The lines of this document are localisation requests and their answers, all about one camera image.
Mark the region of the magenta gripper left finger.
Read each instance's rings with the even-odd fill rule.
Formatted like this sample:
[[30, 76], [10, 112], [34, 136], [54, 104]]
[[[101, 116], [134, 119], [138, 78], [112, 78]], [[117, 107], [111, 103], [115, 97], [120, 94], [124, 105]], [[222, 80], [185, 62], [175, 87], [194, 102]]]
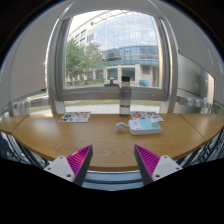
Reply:
[[45, 168], [45, 171], [81, 186], [92, 156], [93, 147], [88, 145], [67, 157], [57, 157]]

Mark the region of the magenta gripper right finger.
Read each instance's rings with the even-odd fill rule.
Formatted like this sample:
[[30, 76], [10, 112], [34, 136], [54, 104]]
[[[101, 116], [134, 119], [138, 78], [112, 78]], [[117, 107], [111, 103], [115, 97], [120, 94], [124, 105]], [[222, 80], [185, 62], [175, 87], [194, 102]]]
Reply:
[[168, 155], [159, 156], [137, 144], [134, 145], [134, 155], [144, 185], [181, 170], [181, 167]]

